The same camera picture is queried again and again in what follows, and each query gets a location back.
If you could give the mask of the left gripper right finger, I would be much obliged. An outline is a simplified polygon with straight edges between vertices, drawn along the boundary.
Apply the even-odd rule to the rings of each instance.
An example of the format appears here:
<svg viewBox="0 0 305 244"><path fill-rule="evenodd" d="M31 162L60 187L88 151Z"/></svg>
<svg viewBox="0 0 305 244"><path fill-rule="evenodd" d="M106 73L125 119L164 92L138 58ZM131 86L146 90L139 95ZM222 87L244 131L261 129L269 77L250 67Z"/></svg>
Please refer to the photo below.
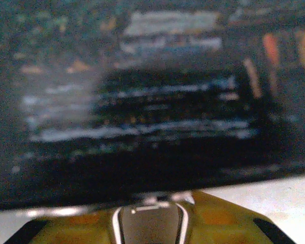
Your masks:
<svg viewBox="0 0 305 244"><path fill-rule="evenodd" d="M202 191L193 191L182 207L186 243L295 243L268 217Z"/></svg>

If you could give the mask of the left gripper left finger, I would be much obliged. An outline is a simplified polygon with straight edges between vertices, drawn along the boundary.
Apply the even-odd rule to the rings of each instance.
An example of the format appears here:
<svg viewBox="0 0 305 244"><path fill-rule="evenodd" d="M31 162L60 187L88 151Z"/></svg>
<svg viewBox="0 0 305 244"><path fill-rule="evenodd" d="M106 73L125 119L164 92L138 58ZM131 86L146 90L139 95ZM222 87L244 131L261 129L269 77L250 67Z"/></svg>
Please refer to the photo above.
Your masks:
<svg viewBox="0 0 305 244"><path fill-rule="evenodd" d="M5 243L116 243L108 211L42 217L18 229Z"/></svg>

